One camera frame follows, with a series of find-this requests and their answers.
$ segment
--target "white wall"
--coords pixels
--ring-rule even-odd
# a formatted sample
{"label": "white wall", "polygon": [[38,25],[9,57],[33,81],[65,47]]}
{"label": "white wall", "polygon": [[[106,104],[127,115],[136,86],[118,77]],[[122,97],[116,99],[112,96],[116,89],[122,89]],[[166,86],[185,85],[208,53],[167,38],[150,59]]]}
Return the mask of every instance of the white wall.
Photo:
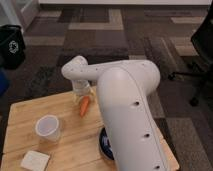
{"label": "white wall", "polygon": [[211,0],[39,0],[45,4],[208,5]]}

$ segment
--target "floor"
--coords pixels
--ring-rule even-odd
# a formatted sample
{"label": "floor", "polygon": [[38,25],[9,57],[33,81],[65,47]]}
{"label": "floor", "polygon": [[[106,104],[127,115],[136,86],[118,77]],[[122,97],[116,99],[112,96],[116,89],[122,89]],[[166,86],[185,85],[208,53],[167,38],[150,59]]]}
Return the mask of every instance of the floor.
{"label": "floor", "polygon": [[177,157],[181,171],[213,171],[213,85],[205,89],[198,107],[188,103],[197,81],[178,77],[173,70],[188,70],[197,61],[190,43],[207,7],[103,7],[45,8],[35,18],[24,39],[26,60],[15,71],[5,71],[10,88],[1,97],[3,142],[12,103],[70,91],[61,67],[74,56],[89,64],[149,59],[161,72],[161,83],[149,97],[152,114]]}
{"label": "floor", "polygon": [[0,26],[4,25],[4,24],[9,24],[10,21],[8,19],[8,17],[6,16],[2,5],[0,4]]}

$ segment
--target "trash can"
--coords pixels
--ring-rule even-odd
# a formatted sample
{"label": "trash can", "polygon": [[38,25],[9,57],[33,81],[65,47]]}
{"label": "trash can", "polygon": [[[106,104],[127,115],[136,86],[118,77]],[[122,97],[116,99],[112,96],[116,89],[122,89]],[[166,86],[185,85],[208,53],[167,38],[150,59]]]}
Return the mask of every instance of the trash can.
{"label": "trash can", "polygon": [[4,94],[4,92],[8,89],[8,87],[9,87],[9,81],[5,77],[3,71],[0,70],[0,96]]}
{"label": "trash can", "polygon": [[25,44],[21,27],[4,25],[0,27],[0,56],[5,69],[16,69],[25,59]]}

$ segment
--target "black trash bin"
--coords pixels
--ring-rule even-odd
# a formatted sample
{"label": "black trash bin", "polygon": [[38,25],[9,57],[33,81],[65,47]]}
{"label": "black trash bin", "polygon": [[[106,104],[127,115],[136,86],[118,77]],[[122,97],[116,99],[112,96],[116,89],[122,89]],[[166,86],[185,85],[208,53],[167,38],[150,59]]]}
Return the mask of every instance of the black trash bin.
{"label": "black trash bin", "polygon": [[0,27],[0,56],[5,69],[16,69],[25,59],[25,44],[21,27],[5,25]]}

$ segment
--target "office chair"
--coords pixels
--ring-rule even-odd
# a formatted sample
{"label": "office chair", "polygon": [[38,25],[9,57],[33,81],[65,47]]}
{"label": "office chair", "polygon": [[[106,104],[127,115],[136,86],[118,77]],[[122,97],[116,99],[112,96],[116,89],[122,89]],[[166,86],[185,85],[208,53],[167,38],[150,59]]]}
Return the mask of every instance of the office chair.
{"label": "office chair", "polygon": [[200,73],[172,72],[170,75],[168,75],[168,79],[174,80],[176,75],[201,77],[196,92],[189,101],[192,106],[197,106],[199,104],[199,96],[201,91],[205,87],[206,83],[210,81],[213,73],[213,1],[205,20],[191,37],[191,42],[200,58],[202,58],[204,63],[207,64],[207,71],[204,72],[199,67],[199,65],[197,65],[195,62],[192,62],[187,66],[191,69],[195,67],[198,68]]}

